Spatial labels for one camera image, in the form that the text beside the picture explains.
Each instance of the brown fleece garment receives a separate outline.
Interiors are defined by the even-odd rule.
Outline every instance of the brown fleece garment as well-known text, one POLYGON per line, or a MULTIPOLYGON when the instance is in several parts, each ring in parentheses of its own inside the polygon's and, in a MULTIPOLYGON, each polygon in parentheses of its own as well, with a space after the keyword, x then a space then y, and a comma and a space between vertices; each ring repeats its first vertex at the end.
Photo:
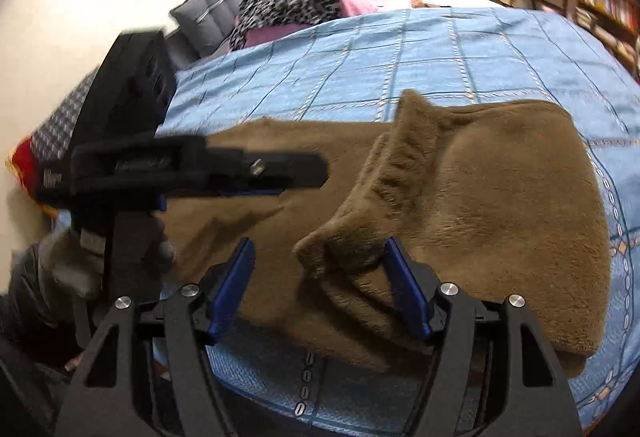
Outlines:
POLYGON ((255 240, 240 313, 250 322, 361 366, 421 369, 426 349, 406 333, 379 266, 394 235, 472 295, 523 295, 569 375, 599 345, 607 230, 588 157, 560 107, 442 108, 406 91, 393 125, 261 120, 210 142, 314 150, 330 163, 318 190, 170 204, 181 279, 225 260, 240 237, 255 240))

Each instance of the metal bolt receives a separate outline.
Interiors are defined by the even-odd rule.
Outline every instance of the metal bolt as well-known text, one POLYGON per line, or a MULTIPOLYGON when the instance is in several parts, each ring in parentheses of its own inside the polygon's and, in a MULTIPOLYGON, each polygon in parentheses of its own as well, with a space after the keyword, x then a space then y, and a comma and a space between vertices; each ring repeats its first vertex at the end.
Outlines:
POLYGON ((131 305, 131 299, 128 296, 121 296, 114 304, 116 309, 126 309, 131 305))
POLYGON ((188 283, 187 285, 182 287, 182 296, 186 298, 191 298, 192 296, 196 296, 200 292, 200 287, 195 283, 188 283))
POLYGON ((519 294, 512 294, 509 297, 509 303, 514 307, 524 307, 524 304, 525 304, 524 298, 519 294))
POLYGON ((264 172, 264 169, 265 169, 264 161, 262 159, 256 159, 254 163, 251 165, 249 172, 251 172, 251 175, 254 175, 257 177, 262 172, 264 172))
POLYGON ((440 286, 440 292, 446 296, 455 296, 460 292, 460 289, 456 284, 447 282, 440 286))

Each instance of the blue bedspread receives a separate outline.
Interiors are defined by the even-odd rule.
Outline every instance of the blue bedspread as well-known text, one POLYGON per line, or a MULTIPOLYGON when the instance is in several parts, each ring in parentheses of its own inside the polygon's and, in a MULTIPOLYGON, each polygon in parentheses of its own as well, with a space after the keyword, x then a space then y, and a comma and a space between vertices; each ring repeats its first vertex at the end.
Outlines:
MULTIPOLYGON (((439 106, 539 99, 564 107, 598 178, 611 254, 606 334, 571 387, 583 426, 609 409, 640 358, 640 88, 589 33, 535 11, 395 11, 322 24, 177 78, 159 134, 210 134, 262 116, 388 122, 405 88, 439 106)), ((244 324, 210 357, 231 388, 350 435, 398 435, 418 388, 244 324)))

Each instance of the white wall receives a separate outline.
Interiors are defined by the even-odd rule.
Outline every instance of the white wall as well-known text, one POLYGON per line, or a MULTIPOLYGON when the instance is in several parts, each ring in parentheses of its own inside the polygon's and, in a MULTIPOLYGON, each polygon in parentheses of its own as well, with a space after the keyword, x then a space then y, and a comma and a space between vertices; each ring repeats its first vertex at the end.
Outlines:
MULTIPOLYGON (((119 32, 174 27, 168 11, 183 0, 0 0, 0 156, 45 119, 97 65, 119 32)), ((0 171, 0 290, 11 249, 43 231, 39 210, 0 171)))

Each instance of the black robotic device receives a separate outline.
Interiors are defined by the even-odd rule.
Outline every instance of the black robotic device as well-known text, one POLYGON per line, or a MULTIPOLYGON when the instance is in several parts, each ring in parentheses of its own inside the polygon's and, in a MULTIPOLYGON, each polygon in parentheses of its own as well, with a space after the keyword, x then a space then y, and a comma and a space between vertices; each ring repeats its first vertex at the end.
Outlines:
MULTIPOLYGON (((151 285, 140 289, 141 266, 113 258, 116 216, 151 214, 162 209, 165 196, 319 187, 327 167, 314 154, 247 154, 209 148, 198 136, 155 139, 175 81, 161 33, 139 35, 126 42, 121 36, 111 49, 85 103, 93 104, 93 112, 82 109, 68 156, 39 170, 38 198, 69 209, 76 229, 104 241, 104 294, 94 305, 77 305, 78 342, 86 350, 55 435, 174 435, 162 424, 156 397, 151 341, 159 337, 166 339, 182 434, 237 436, 205 345, 215 345, 232 324, 254 269, 253 243, 242 239, 229 260, 212 266, 200 283, 158 301, 158 273, 147 276, 151 285), (142 121, 136 117, 142 133, 128 122, 136 107, 138 116, 145 115, 142 121)), ((383 266, 408 329, 435 348, 403 436, 582 434, 558 358, 524 298, 514 293, 502 303, 474 299, 442 283, 427 264, 412 261, 394 239, 386 242, 383 266), (472 430, 456 433, 478 338, 486 343, 486 364, 476 422, 472 430)))

